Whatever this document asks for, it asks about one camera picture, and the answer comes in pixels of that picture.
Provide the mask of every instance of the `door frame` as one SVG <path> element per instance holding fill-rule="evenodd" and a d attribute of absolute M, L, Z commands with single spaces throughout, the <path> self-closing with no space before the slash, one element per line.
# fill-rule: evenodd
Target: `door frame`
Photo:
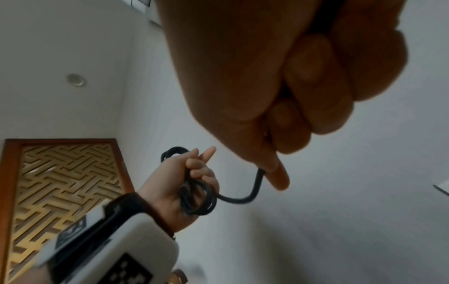
<path fill-rule="evenodd" d="M 22 149 L 36 145 L 75 145 L 75 144 L 109 144 L 116 159 L 117 170 L 121 176 L 125 193 L 134 192 L 134 187 L 117 140 L 110 139 L 6 139 L 0 163 L 0 283 L 5 280 L 6 264 L 9 249 L 9 237 L 12 228 L 12 214 Z"/>

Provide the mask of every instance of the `fingernail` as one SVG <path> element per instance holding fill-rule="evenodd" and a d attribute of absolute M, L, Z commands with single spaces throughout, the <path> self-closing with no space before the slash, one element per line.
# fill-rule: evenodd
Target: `fingernail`
<path fill-rule="evenodd" d="M 271 114 L 279 127 L 289 128 L 294 122 L 292 110 L 285 103 L 274 105 Z"/>
<path fill-rule="evenodd" d="M 288 70 L 304 81 L 317 80 L 323 72 L 323 57 L 316 39 L 304 41 L 288 62 Z"/>

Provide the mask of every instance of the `door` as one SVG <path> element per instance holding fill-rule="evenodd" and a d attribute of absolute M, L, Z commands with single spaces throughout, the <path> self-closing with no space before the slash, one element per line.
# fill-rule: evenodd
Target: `door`
<path fill-rule="evenodd" d="M 133 192 L 115 139 L 8 139 L 0 165 L 0 283 L 105 198 Z"/>

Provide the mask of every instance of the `brown wooden frame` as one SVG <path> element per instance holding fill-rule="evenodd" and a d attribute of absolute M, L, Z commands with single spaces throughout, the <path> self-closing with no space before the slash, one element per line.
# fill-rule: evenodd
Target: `brown wooden frame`
<path fill-rule="evenodd" d="M 6 273 L 11 216 L 14 210 L 22 148 L 33 145 L 64 144 L 110 144 L 117 161 L 118 171 L 122 177 L 123 189 L 126 193 L 134 192 L 134 187 L 123 161 L 122 152 L 115 139 L 6 139 L 0 163 L 0 283 L 3 283 Z"/>

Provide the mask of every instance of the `wooden lattice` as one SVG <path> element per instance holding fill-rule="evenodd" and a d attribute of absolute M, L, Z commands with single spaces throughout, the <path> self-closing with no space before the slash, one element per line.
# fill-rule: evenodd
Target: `wooden lattice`
<path fill-rule="evenodd" d="M 108 144 L 28 146 L 22 152 L 6 282 L 42 245 L 105 198 L 123 194 Z"/>

